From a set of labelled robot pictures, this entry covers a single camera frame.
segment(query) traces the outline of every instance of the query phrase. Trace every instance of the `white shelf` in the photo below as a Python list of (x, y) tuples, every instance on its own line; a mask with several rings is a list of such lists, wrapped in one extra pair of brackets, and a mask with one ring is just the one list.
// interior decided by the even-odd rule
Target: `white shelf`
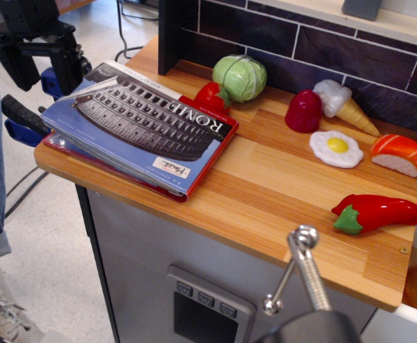
[(385, 9), (369, 21), (342, 13), (343, 0), (255, 0), (258, 3), (312, 16), (354, 29), (417, 45), (417, 18)]

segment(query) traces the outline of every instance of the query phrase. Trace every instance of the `red chili pepper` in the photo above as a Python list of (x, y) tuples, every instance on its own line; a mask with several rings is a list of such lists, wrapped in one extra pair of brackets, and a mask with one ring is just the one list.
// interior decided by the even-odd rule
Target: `red chili pepper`
[(409, 200), (352, 194), (334, 207), (332, 212), (338, 212), (344, 205), (334, 227), (348, 234), (369, 232), (393, 223), (417, 225), (417, 204)]
[(226, 89), (216, 82), (209, 82), (196, 95), (194, 101), (206, 105), (223, 114), (229, 112), (229, 95)]
[(378, 199), (384, 199), (387, 201), (388, 199), (391, 199), (390, 197), (384, 197), (382, 195), (374, 195), (374, 194), (351, 194), (347, 197), (343, 198), (343, 200), (338, 204), (336, 207), (334, 207), (331, 211), (332, 213), (337, 214), (340, 216), (340, 213), (347, 207), (348, 205), (354, 205), (359, 202), (372, 202)]

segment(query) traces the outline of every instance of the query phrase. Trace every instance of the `toy food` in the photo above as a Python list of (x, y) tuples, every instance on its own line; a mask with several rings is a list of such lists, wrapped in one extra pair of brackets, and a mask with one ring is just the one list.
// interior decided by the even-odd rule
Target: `toy food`
[(320, 97), (310, 89), (304, 89), (292, 98), (285, 122), (290, 129), (307, 134), (318, 130), (322, 116)]
[(338, 131), (315, 132), (310, 136), (310, 147), (330, 166), (354, 168), (364, 158), (358, 142)]
[(256, 98), (266, 87), (266, 68), (247, 55), (223, 57), (213, 68), (212, 79), (226, 88), (232, 100)]
[(369, 232), (389, 224), (417, 225), (417, 204), (381, 195), (348, 195), (332, 209), (336, 229), (347, 234)]
[(417, 141), (398, 134), (379, 137), (371, 148), (372, 162), (417, 177)]
[(351, 98), (351, 89), (334, 80), (323, 80), (315, 85), (313, 91), (321, 97), (323, 112), (328, 118), (337, 116), (372, 136), (380, 136), (372, 121)]
[(202, 87), (194, 101), (224, 114), (229, 112), (229, 94), (222, 85), (216, 82), (209, 82)]

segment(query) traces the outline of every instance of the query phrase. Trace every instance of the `green cabbage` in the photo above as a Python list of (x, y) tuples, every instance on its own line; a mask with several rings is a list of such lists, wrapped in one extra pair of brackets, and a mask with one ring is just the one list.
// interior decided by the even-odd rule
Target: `green cabbage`
[(267, 71), (250, 56), (229, 55), (215, 65), (212, 78), (226, 88), (232, 100), (244, 102), (256, 98), (264, 90)]

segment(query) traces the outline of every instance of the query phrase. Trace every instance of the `dark tile backsplash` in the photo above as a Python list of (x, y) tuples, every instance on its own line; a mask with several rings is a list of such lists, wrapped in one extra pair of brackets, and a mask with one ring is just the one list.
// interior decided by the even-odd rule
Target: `dark tile backsplash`
[(270, 86), (292, 93), (334, 79), (367, 115), (417, 131), (416, 45), (254, 1), (195, 3), (198, 29), (184, 27), (181, 58), (213, 67), (246, 53), (267, 68)]

